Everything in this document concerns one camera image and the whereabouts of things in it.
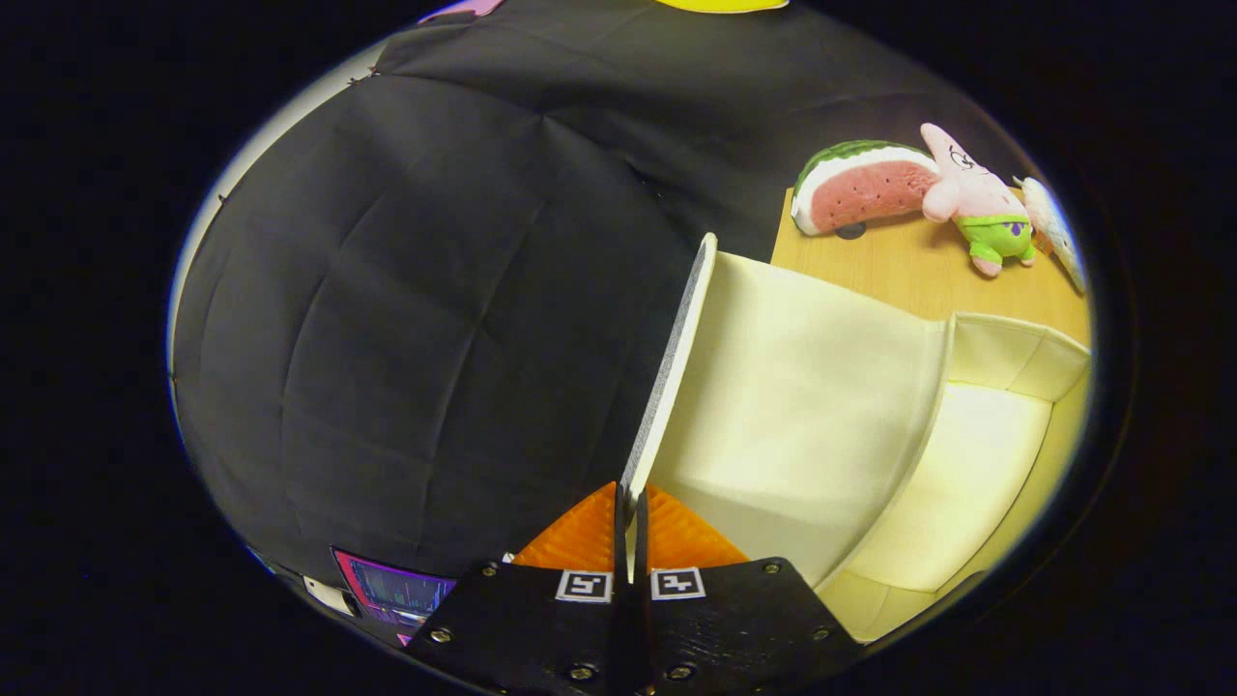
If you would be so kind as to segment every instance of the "monitor screen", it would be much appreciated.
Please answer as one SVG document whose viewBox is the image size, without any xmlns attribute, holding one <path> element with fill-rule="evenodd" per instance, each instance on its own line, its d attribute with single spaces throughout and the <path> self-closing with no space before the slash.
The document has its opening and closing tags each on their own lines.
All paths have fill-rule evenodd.
<svg viewBox="0 0 1237 696">
<path fill-rule="evenodd" d="M 370 616 L 392 623 L 419 624 L 434 613 L 455 581 L 406 571 L 333 549 L 344 581 Z"/>
</svg>

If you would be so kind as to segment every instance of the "stuffed toy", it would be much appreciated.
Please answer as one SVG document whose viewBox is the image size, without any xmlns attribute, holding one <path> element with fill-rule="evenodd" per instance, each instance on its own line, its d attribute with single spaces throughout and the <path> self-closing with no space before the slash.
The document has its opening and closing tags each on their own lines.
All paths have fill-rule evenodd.
<svg viewBox="0 0 1237 696">
<path fill-rule="evenodd" d="M 886 140 L 850 140 L 816 152 L 799 173 L 790 216 L 807 235 L 845 234 L 873 218 L 918 211 L 940 179 L 927 152 Z"/>
<path fill-rule="evenodd" d="M 1027 208 L 997 174 L 983 168 L 948 132 L 923 124 L 919 132 L 931 150 L 940 180 L 924 194 L 924 216 L 943 223 L 952 219 L 971 242 L 971 261 L 988 277 L 1001 272 L 1006 256 L 1024 266 L 1035 262 Z"/>
<path fill-rule="evenodd" d="M 1070 273 L 1074 286 L 1079 288 L 1079 292 L 1085 293 L 1086 276 L 1082 274 L 1082 263 L 1079 262 L 1077 251 L 1074 248 L 1074 234 L 1070 231 L 1065 215 L 1061 214 L 1053 194 L 1043 183 L 1029 176 L 1022 179 L 1014 177 L 1013 182 L 1022 187 L 1023 205 L 1030 216 L 1032 226 L 1035 227 L 1033 240 L 1040 242 L 1040 251 L 1044 255 L 1054 255 L 1061 260 L 1061 265 L 1065 266 L 1065 272 Z"/>
</svg>

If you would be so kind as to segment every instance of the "black fabric backdrop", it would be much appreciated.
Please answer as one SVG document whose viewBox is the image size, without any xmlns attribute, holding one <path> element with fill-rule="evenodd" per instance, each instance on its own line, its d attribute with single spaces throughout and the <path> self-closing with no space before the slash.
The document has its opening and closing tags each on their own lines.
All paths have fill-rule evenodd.
<svg viewBox="0 0 1237 696">
<path fill-rule="evenodd" d="M 815 151 L 927 120 L 1032 171 L 946 83 L 800 7 L 507 0 L 398 33 L 197 251 L 189 456 L 317 579 L 332 544 L 447 576 L 518 551 L 621 476 L 704 232 L 767 260 Z"/>
</svg>

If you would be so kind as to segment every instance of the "table surface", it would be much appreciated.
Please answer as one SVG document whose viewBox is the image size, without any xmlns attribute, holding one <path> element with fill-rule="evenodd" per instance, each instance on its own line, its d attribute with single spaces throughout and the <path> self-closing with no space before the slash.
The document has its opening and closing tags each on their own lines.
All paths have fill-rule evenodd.
<svg viewBox="0 0 1237 696">
<path fill-rule="evenodd" d="M 1011 188 L 1022 198 L 1022 192 Z M 1091 310 L 1055 257 L 1039 253 L 1032 267 L 1007 258 L 996 278 L 971 265 L 954 223 L 920 213 L 868 223 L 854 240 L 808 236 L 790 219 L 785 193 L 771 265 L 840 284 L 927 319 L 954 312 L 999 314 L 1049 325 L 1090 347 Z"/>
</svg>

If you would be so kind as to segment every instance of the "screw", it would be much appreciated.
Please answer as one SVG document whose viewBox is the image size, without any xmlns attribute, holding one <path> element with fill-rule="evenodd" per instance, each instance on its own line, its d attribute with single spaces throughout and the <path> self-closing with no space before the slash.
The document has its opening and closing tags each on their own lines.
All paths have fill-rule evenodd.
<svg viewBox="0 0 1237 696">
<path fill-rule="evenodd" d="M 695 674 L 694 669 L 687 665 L 679 665 L 677 668 L 670 668 L 669 670 L 667 670 L 666 679 L 670 681 L 687 681 L 691 679 L 693 674 Z"/>
<path fill-rule="evenodd" d="M 593 671 L 593 668 L 590 668 L 588 665 L 575 665 L 574 668 L 571 668 L 571 671 L 569 671 L 567 674 L 568 674 L 568 676 L 571 677 L 571 681 L 588 681 L 588 680 L 593 679 L 593 676 L 596 673 Z"/>
</svg>

